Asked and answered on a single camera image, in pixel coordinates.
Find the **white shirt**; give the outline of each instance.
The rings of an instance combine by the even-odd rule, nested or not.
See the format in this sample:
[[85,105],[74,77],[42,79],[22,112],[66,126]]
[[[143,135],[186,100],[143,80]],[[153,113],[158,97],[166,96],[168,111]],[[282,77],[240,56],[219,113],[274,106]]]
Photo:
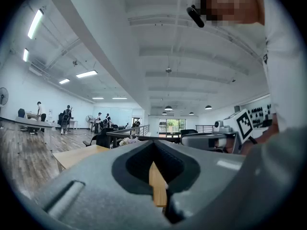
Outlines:
[[38,109],[39,109],[39,115],[42,115],[42,114],[46,114],[46,109],[45,109],[45,106],[43,104],[38,104]]
[[98,115],[98,116],[96,117],[95,123],[99,124],[99,123],[101,122],[101,120],[99,120],[99,119],[101,119],[101,116]]
[[267,50],[263,67],[279,131],[307,125],[307,58],[305,45],[278,0],[264,0]]

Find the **stand fan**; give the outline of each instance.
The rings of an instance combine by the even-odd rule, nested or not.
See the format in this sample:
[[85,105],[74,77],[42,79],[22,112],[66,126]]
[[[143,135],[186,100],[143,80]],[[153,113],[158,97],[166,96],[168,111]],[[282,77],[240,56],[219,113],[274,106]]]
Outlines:
[[0,114],[1,114],[1,108],[8,102],[9,99],[9,93],[6,88],[0,88]]
[[88,123],[88,129],[90,129],[90,123],[91,123],[91,120],[94,120],[94,117],[92,115],[88,115],[86,116],[85,120]]

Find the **standing person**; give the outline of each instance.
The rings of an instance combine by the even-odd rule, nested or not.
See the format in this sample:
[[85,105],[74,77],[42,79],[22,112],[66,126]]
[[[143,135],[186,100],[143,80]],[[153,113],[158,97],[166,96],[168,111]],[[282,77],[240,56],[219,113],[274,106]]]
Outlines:
[[[40,115],[41,121],[44,122],[45,119],[46,119],[46,110],[45,110],[45,106],[44,106],[41,102],[38,102],[38,103],[37,103],[37,106],[38,106],[37,116]],[[44,128],[41,128],[40,131],[41,131],[41,132],[45,132],[45,129],[44,129]]]
[[67,108],[63,111],[63,120],[62,120],[62,129],[61,129],[61,135],[63,135],[63,131],[65,133],[67,126],[69,125],[70,119],[71,119],[71,110],[70,105],[67,105]]
[[[272,135],[287,128],[305,127],[306,49],[282,4],[278,0],[198,0],[195,5],[196,10],[188,8],[187,11],[196,21],[259,23],[265,27],[263,67],[275,113],[272,125],[256,141],[265,143]],[[227,139],[225,147],[228,152],[232,152],[233,143],[233,139]],[[241,154],[247,154],[252,145],[250,141],[245,142]]]
[[109,113],[106,114],[106,121],[107,121],[107,127],[110,128],[110,124],[113,124],[113,123],[111,122],[111,117]]
[[98,113],[98,116],[95,119],[95,130],[94,130],[94,134],[98,134],[98,127],[100,125],[100,127],[102,126],[101,123],[101,117],[100,117],[101,113]]

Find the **metal railing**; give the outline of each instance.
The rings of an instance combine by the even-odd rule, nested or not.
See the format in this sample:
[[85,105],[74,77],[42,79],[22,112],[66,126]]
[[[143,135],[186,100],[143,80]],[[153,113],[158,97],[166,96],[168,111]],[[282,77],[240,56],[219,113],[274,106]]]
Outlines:
[[198,133],[212,133],[214,125],[196,125]]
[[123,129],[123,130],[117,130],[113,132],[107,132],[107,138],[108,138],[108,148],[110,148],[110,144],[113,141],[113,148],[117,147],[118,139],[124,139],[126,137],[132,136],[132,138],[138,138],[140,141],[143,140],[167,140],[170,142],[180,142],[180,138],[171,138],[171,137],[149,137],[146,136],[146,134],[149,132],[149,125],[130,128],[130,129]]

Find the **wooden block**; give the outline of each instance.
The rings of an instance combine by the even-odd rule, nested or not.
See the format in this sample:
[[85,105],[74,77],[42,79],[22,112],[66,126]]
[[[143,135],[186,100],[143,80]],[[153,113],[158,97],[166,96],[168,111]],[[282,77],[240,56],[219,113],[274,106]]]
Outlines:
[[153,202],[157,207],[166,207],[165,180],[153,162],[149,169],[149,185],[153,187]]

